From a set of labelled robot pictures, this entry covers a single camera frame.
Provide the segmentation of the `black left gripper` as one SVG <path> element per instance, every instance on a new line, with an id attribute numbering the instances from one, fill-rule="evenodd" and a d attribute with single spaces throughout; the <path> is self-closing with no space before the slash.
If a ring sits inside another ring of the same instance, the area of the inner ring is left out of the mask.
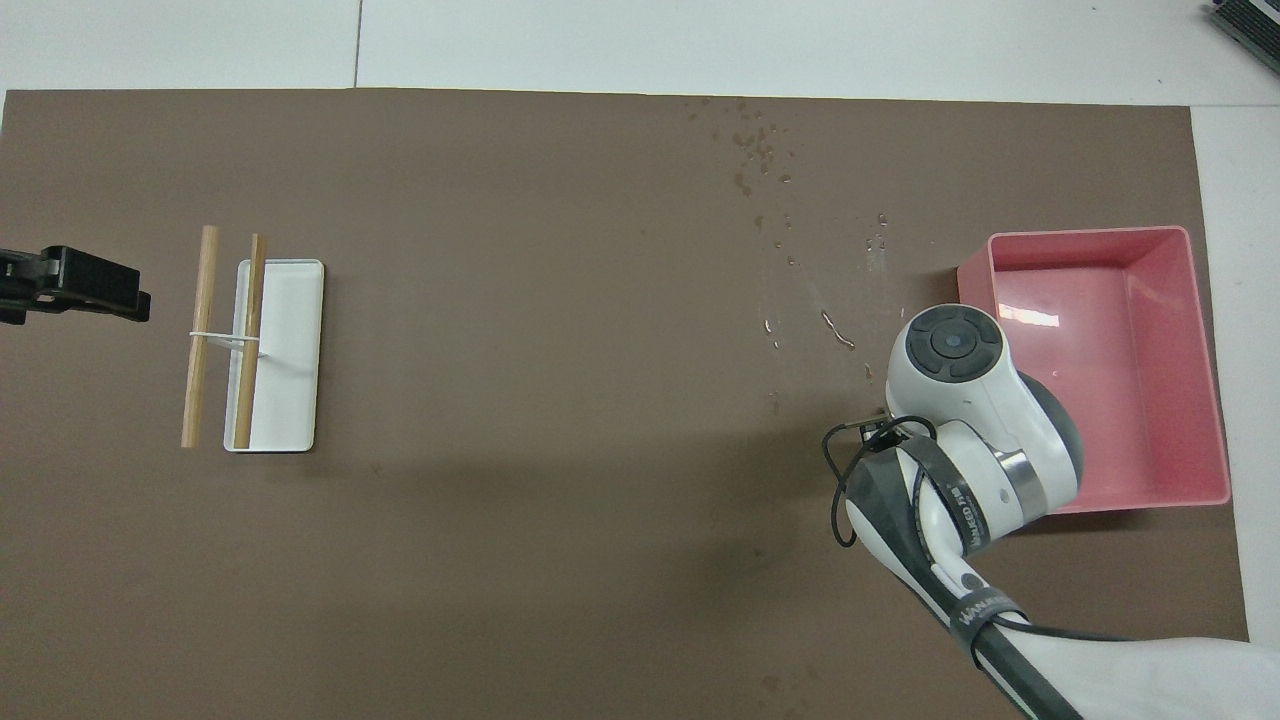
<path id="1" fill-rule="evenodd" d="M 147 322 L 151 296 L 141 288 L 141 272 L 69 246 L 45 249 L 50 269 L 45 275 L 45 309 L 108 314 Z M 24 325 L 37 293 L 44 258 L 40 254 L 1 251 L 1 323 Z"/>

